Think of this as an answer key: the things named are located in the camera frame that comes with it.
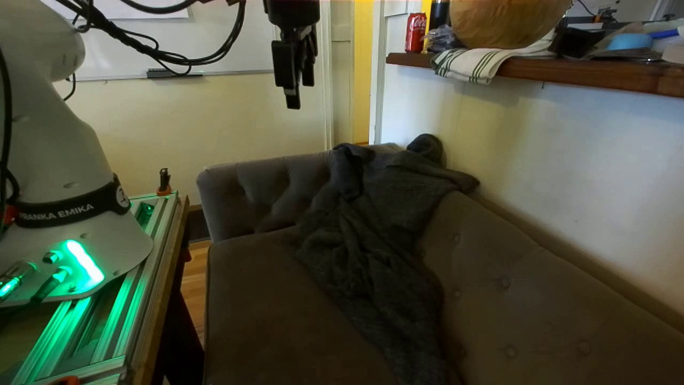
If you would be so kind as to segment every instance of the white cloth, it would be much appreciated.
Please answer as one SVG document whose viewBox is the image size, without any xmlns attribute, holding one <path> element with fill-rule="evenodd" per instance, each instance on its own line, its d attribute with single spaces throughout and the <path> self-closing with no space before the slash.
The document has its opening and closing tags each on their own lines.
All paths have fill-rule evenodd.
<svg viewBox="0 0 684 385">
<path fill-rule="evenodd" d="M 552 29 L 542 38 L 522 50 L 449 50 L 441 51 L 432 65 L 442 78 L 453 78 L 470 83 L 491 83 L 501 65 L 509 57 L 547 57 L 555 32 Z"/>
</svg>

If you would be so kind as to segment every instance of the gray blanket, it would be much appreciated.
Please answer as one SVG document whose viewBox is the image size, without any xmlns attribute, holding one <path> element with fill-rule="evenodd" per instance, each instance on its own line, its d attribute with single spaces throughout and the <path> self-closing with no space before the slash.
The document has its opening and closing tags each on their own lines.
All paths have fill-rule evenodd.
<svg viewBox="0 0 684 385">
<path fill-rule="evenodd" d="M 446 383 L 442 291 L 414 256 L 438 202 L 477 180 L 442 166 L 442 146 L 417 137 L 405 151 L 338 146 L 335 198 L 300 223 L 297 262 L 389 362 L 405 385 Z"/>
</svg>

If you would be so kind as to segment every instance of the couch cushion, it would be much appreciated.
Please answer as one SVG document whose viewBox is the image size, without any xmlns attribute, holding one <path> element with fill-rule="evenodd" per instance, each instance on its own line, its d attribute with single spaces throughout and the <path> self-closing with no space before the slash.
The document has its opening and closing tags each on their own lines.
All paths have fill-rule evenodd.
<svg viewBox="0 0 684 385">
<path fill-rule="evenodd" d="M 206 380 L 393 383 L 382 358 L 290 258 L 296 245 L 296 228 L 211 245 Z"/>
<path fill-rule="evenodd" d="M 468 385 L 682 385 L 684 339 L 452 193 L 422 239 Z"/>
</svg>

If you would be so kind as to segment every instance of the gray couch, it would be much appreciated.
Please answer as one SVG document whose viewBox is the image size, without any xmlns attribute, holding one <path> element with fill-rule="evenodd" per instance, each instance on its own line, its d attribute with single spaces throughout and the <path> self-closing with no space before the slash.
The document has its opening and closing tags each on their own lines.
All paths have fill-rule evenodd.
<svg viewBox="0 0 684 385">
<path fill-rule="evenodd" d="M 398 383 L 293 258 L 329 158 L 218 165 L 199 190 L 211 236 L 206 383 Z M 420 255 L 445 291 L 452 383 L 684 385 L 684 333 L 535 243 L 462 193 L 428 223 Z"/>
</svg>

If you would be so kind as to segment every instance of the green led strip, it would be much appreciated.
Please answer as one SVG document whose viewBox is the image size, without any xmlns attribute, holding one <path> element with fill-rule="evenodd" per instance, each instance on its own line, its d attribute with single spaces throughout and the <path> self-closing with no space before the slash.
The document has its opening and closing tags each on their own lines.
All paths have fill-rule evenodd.
<svg viewBox="0 0 684 385">
<path fill-rule="evenodd" d="M 90 285 L 99 285 L 104 280 L 103 270 L 92 262 L 92 256 L 86 252 L 86 249 L 80 241 L 68 239 L 65 241 L 65 249 L 66 249 L 66 255 L 74 256 L 76 263 L 84 268 L 84 271 L 90 278 Z"/>
<path fill-rule="evenodd" d="M 22 283 L 19 276 L 7 280 L 7 283 L 0 287 L 0 299 L 8 298 L 8 295 L 19 287 L 19 283 Z"/>
</svg>

